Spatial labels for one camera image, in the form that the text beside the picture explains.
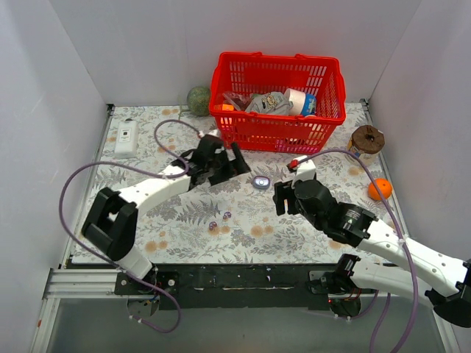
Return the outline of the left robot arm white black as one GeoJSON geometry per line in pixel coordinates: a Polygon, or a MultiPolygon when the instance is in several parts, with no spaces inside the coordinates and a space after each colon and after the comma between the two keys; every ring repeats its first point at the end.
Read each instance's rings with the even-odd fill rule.
{"type": "Polygon", "coordinates": [[[231,148],[232,160],[224,142],[206,134],[195,149],[178,155],[155,177],[121,190],[101,189],[82,226],[82,235],[132,276],[131,285],[137,292],[151,293],[157,277],[152,262],[135,245],[139,217],[205,182],[217,185],[250,172],[238,144],[232,143],[231,148]]]}

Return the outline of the purple earbud charging case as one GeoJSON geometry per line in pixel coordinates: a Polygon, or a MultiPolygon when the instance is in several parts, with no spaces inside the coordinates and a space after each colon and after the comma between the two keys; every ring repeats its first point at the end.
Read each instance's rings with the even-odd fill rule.
{"type": "Polygon", "coordinates": [[[270,187],[271,181],[266,176],[255,176],[252,179],[252,185],[259,190],[267,190],[270,187]]]}

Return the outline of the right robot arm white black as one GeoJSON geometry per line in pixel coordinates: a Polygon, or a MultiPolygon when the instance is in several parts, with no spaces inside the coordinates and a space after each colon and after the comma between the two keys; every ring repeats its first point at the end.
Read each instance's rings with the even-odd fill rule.
{"type": "Polygon", "coordinates": [[[302,215],[335,242],[375,254],[387,266],[345,254],[330,276],[341,292],[354,288],[388,291],[416,299],[442,319],[470,327],[470,262],[448,257],[410,238],[364,208],[338,202],[319,181],[275,183],[278,215],[302,215]]]}

